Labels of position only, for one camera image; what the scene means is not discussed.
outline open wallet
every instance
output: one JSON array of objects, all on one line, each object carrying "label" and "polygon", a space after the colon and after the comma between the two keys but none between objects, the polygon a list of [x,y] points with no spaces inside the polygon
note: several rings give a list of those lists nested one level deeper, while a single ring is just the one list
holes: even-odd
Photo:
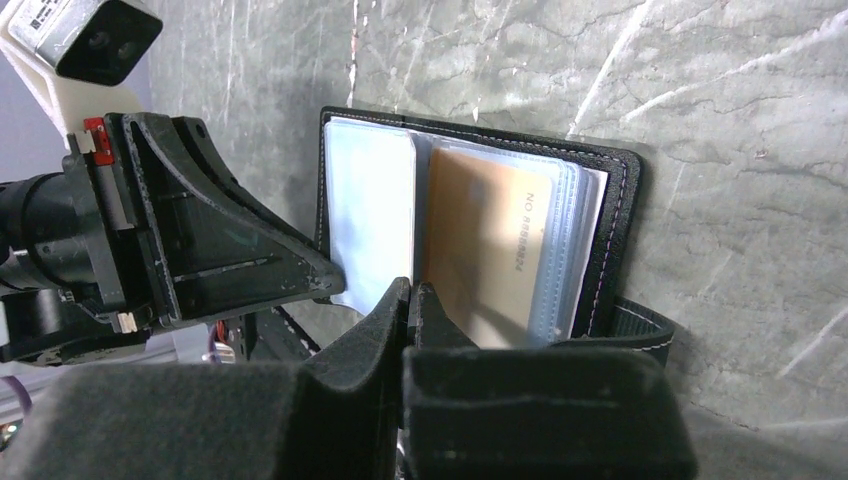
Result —
[{"label": "open wallet", "polygon": [[330,303],[367,315],[406,277],[480,348],[613,346],[665,363],[674,324],[616,296],[635,153],[335,107],[320,142],[315,245],[346,278]]}]

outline camera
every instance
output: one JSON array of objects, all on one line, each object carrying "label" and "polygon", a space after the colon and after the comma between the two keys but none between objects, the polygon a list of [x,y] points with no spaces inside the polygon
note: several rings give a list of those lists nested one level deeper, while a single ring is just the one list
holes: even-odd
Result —
[{"label": "camera", "polygon": [[60,77],[123,82],[162,32],[138,0],[24,0],[9,34]]}]

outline red clip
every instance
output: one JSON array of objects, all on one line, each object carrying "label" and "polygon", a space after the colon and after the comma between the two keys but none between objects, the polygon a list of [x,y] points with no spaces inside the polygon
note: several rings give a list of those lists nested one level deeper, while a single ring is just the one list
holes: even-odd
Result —
[{"label": "red clip", "polygon": [[98,167],[114,164],[112,144],[109,142],[109,135],[106,134],[106,124],[103,123],[103,119],[86,118],[83,123],[85,129],[91,132],[91,138],[94,139],[94,164]]}]

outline marble table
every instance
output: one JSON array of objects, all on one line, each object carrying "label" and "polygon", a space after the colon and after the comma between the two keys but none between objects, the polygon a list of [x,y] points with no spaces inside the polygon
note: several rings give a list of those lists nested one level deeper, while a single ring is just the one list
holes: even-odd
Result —
[{"label": "marble table", "polygon": [[[848,475],[844,0],[151,3],[156,108],[306,232],[327,104],[637,145],[621,290],[682,326],[704,478]],[[294,310],[324,343],[355,320]]]}]

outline label on camera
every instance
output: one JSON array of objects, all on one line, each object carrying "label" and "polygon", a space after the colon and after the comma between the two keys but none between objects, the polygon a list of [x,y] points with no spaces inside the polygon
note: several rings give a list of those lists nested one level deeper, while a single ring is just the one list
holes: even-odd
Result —
[{"label": "label on camera", "polygon": [[25,0],[12,21],[9,34],[26,49],[35,52],[53,22],[71,0]]}]

